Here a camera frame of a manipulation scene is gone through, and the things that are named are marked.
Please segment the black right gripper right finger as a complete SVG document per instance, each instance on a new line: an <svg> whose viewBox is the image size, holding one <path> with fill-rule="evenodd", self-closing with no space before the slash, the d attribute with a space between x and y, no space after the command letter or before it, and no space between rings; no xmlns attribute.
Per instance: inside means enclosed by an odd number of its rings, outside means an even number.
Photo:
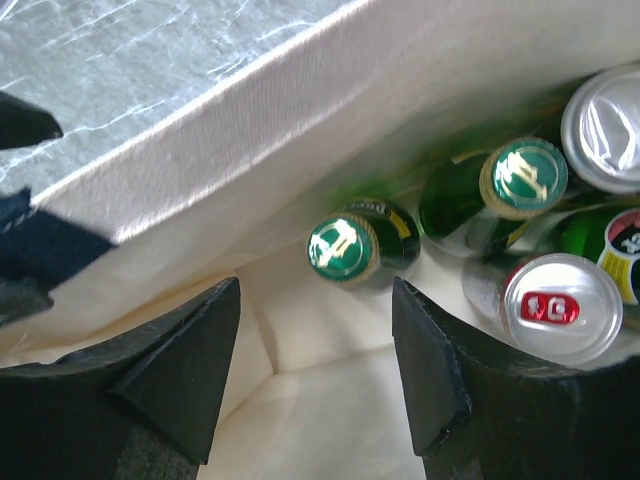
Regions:
<svg viewBox="0 0 640 480"><path fill-rule="evenodd" d="M417 289L396 277L392 335L414 453L426 458L470 413L454 348Z"/></svg>

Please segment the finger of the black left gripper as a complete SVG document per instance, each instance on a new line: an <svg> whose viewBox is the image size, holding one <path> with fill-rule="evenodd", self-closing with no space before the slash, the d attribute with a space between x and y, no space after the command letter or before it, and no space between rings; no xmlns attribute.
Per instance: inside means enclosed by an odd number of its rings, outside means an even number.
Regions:
<svg viewBox="0 0 640 480"><path fill-rule="evenodd" d="M35 146L64 136L49 111L5 92L1 93L0 114L2 150Z"/></svg>

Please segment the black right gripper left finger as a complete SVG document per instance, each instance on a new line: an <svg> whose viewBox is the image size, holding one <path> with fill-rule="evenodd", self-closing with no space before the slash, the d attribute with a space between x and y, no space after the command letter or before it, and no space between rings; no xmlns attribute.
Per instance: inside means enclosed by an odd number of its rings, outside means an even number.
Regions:
<svg viewBox="0 0 640 480"><path fill-rule="evenodd" d="M209 460L240 313L239 280L230 277L110 390L198 465Z"/></svg>

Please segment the green glass bottle gold cap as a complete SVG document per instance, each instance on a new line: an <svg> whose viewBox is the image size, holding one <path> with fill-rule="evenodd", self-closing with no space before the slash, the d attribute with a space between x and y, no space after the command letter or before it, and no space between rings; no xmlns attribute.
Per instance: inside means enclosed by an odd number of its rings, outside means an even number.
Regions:
<svg viewBox="0 0 640 480"><path fill-rule="evenodd" d="M322 279L347 290L384 290L407 277L421 254L418 227L401 205L360 197L319 221L306 258Z"/></svg>

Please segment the beige canvas tote bag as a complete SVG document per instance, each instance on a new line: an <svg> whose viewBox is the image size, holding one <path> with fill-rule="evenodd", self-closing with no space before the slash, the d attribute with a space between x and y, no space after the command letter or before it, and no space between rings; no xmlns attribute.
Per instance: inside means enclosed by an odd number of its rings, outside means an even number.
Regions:
<svg viewBox="0 0 640 480"><path fill-rule="evenodd" d="M414 211L448 159L553 134L639 61L635 1L12 1L1 88L64 136L1 156L5 479L635 479L639 341L579 366L513 346L460 260L409 275L470 413L414 453L392 287L306 261L357 197ZM241 313L209 460L110 393L227 278Z"/></svg>

